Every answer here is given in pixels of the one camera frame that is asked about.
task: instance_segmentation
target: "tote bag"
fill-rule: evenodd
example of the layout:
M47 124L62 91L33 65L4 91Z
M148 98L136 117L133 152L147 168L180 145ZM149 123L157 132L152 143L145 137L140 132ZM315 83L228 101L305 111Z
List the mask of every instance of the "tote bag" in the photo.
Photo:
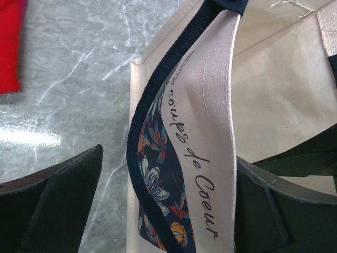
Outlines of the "tote bag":
M131 63L127 252L234 251L236 155L259 161L337 122L336 10L180 5ZM335 194L332 177L288 180Z

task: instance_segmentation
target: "orange flower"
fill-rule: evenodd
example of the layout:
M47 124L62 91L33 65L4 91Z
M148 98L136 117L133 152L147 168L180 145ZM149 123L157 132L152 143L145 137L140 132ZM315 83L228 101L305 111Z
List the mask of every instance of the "orange flower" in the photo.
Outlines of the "orange flower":
M143 152L146 145L150 145L150 142L147 139L147 135L144 134L145 124L142 126L141 134L139 135L138 141L138 153Z
M182 246L186 246L187 244L187 236L186 231L183 226L181 226L178 222L173 222L171 225L171 231L173 232L175 239L182 244Z

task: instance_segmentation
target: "printed flower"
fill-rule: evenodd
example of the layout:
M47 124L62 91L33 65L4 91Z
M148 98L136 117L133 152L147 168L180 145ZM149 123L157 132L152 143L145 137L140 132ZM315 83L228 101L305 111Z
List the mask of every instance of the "printed flower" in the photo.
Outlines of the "printed flower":
M162 209L163 215L166 216L170 213L169 209L165 207L160 201L167 199L170 193L165 191L163 188L159 187L159 168L154 167L151 170L148 169L148 160L144 156L142 163L139 163L142 177L148 192L151 194L153 199L157 202L158 206Z
M160 249L165 250L164 245L162 244L162 242L160 241L157 233L154 231L154 228L152 227L152 224L150 223L150 221L148 220L147 216L144 215L144 223L146 226L146 233L150 239L150 241L157 245Z
M143 223L143 217L140 216L140 217L138 218L138 231L139 231L139 232L141 232L141 230L142 230L142 223Z
M173 222L171 225L171 231L173 232L175 239L185 247L187 245L187 236L184 227L178 222Z
M166 88L166 85L162 85L161 88L159 89L156 97L154 98L151 107L150 107L150 114L151 114L151 119L153 120L154 113L156 110L158 110L158 113L162 114L162 101L163 101L163 95L164 95L164 90Z
M178 204L175 200L174 200L174 206L171 206L171 210L177 215L179 216L179 218L182 220L183 217L185 219L189 219L190 215L188 212L183 210L183 207L185 205L185 201L186 201L186 192L185 192L185 185L183 187L183 190L181 192L181 197L180 197L180 203Z
M165 150L166 150L166 143L167 143L167 136L165 127L162 127L161 131L158 129L158 122L156 122L154 129L149 128L150 137L153 140L153 143L150 144L150 147L153 150L156 150L159 152L157 162L163 163L165 160Z
M145 134L145 124L143 124L141 129L141 134L139 135L139 141L138 141L138 153L143 153L144 148L146 145L150 145L150 142L147 139L147 135Z

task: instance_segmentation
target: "white flower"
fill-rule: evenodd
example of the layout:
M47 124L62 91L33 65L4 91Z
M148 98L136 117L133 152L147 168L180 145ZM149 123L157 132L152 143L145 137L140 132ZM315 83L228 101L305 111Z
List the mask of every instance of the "white flower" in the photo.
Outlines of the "white flower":
M159 168L154 167L151 170L148 169L148 160L146 157L143 158L142 163L139 163L142 177L145 182L148 192L151 194L153 199L157 202L158 206L162 209L163 215L166 216L170 211L165 207L160 201L167 199L170 193L165 191L163 188L159 187Z
M154 113L158 110L158 113L162 114L162 101L164 96L165 85L162 85L159 89L155 99L153 100L149 112L151 114L151 119L153 119Z
M143 222L143 216L140 216L138 219L138 231L140 232L142 229L142 222Z

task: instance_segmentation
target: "bag handle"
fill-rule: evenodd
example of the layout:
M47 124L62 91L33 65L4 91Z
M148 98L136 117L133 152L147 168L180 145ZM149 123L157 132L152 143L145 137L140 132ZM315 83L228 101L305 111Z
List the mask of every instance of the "bag handle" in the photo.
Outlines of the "bag handle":
M154 70L131 121L126 149L129 175L137 198L168 253L183 253L184 250L175 239L162 211L147 191L143 181L137 158L137 146L141 128L157 92L187 50L189 50L221 11L228 9L242 15L247 2L248 0L205 0L197 14L192 18Z
M337 124L281 154L253 163L277 176L337 176Z

